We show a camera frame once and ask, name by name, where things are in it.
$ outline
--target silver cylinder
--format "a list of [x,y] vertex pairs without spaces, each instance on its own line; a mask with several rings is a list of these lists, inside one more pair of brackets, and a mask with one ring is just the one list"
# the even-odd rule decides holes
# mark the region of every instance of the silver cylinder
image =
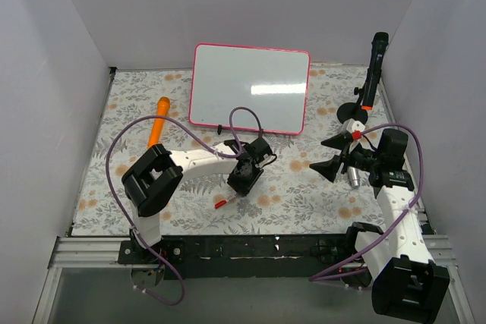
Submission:
[[359,173],[358,169],[354,167],[348,167],[348,177],[349,183],[353,189],[357,189],[359,187]]

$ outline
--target orange marker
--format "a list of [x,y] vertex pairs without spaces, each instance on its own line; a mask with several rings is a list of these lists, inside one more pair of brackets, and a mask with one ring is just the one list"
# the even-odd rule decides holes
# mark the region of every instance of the orange marker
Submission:
[[[169,110],[169,108],[170,108],[170,100],[169,98],[163,96],[162,98],[159,99],[159,102],[157,103],[157,115],[161,115],[165,117],[167,115],[167,111]],[[148,148],[150,148],[154,144],[158,144],[160,134],[162,133],[163,125],[164,125],[163,119],[155,119],[153,121],[152,133],[150,133]]]

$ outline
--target black round base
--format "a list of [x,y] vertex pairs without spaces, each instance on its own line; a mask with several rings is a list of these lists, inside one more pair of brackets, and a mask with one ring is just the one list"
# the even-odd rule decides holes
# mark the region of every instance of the black round base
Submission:
[[341,123],[344,123],[348,119],[353,118],[355,121],[360,121],[361,123],[366,124],[368,121],[368,113],[361,108],[356,109],[356,112],[353,113],[352,110],[354,107],[355,103],[353,102],[346,102],[342,104],[336,112],[338,120]]

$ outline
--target floral tablecloth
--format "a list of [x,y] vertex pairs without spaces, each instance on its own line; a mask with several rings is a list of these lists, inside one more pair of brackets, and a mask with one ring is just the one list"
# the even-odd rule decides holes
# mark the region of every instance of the floral tablecloth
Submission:
[[[103,115],[96,145],[74,215],[71,235],[127,235],[128,223],[109,192],[104,163],[113,137],[130,121],[152,115],[161,96],[171,99],[169,116],[190,127],[204,142],[217,144],[231,139],[228,131],[218,136],[216,129],[195,127],[188,120],[191,71],[117,72]],[[343,233],[353,221],[382,225],[383,216],[361,173],[361,187],[353,190],[347,175],[336,183],[325,181],[308,168],[312,162],[330,159],[336,152],[320,145],[336,134],[340,123],[336,109],[353,101],[352,90],[365,80],[366,68],[311,68],[305,128],[298,136],[265,134],[278,154],[245,197],[230,201],[220,209],[214,203],[233,195],[221,175],[189,181],[176,191],[160,215],[162,234],[306,234]],[[387,122],[380,97],[368,126]],[[115,148],[112,176],[124,204],[121,176],[146,150],[152,121],[134,126]],[[254,134],[240,133],[242,140]],[[379,134],[369,135],[377,143]],[[164,125],[161,142],[167,149],[195,149],[198,144],[175,125]]]

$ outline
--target wall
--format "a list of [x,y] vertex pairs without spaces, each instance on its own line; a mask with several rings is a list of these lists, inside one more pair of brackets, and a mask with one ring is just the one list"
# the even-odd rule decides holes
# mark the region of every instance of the wall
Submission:
[[412,0],[72,0],[110,66],[192,66],[199,42],[308,50],[367,64],[377,31],[394,34]]
[[0,0],[0,318],[33,318],[109,77],[71,0]]
[[486,322],[485,24],[486,0],[413,0],[383,73],[396,119],[423,144],[424,203],[450,237],[477,322]]

